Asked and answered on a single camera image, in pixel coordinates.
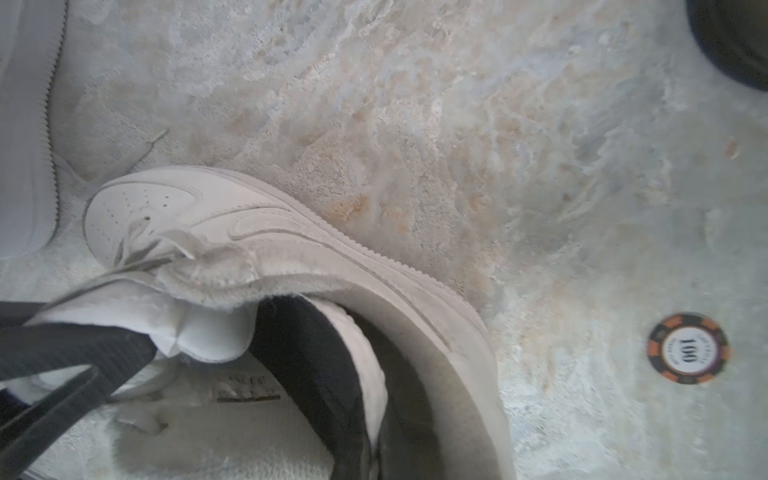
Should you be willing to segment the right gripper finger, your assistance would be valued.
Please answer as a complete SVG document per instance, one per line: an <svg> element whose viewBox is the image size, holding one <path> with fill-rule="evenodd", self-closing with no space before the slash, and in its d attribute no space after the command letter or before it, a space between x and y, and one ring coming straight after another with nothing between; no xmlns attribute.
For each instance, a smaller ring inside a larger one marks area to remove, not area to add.
<svg viewBox="0 0 768 480"><path fill-rule="evenodd" d="M59 437L155 358L123 328L31 325L40 303L1 303L1 477L23 479Z"/></svg>

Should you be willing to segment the white sneaker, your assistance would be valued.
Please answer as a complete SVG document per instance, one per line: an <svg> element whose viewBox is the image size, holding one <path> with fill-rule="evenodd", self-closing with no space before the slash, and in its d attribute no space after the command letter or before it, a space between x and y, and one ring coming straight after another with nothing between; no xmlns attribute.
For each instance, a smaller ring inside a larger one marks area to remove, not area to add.
<svg viewBox="0 0 768 480"><path fill-rule="evenodd" d="M29 323L123 328L157 353L25 478L333 479L332 455L249 350L259 303L283 296L334 303L400 348L433 409L442 479L514 477L478 313L290 195L239 172L157 168L98 187L83 233L104 273Z"/></svg>
<svg viewBox="0 0 768 480"><path fill-rule="evenodd" d="M48 103L68 3L1 3L1 257L34 253L53 237L58 189Z"/></svg>

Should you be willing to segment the black insole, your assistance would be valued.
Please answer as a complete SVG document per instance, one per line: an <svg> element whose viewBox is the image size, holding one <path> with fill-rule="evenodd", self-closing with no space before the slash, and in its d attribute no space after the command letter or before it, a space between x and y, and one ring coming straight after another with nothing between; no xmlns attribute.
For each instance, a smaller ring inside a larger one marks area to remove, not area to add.
<svg viewBox="0 0 768 480"><path fill-rule="evenodd" d="M332 455L331 478L444 478L426 388L370 321L319 298L272 297L249 350Z"/></svg>

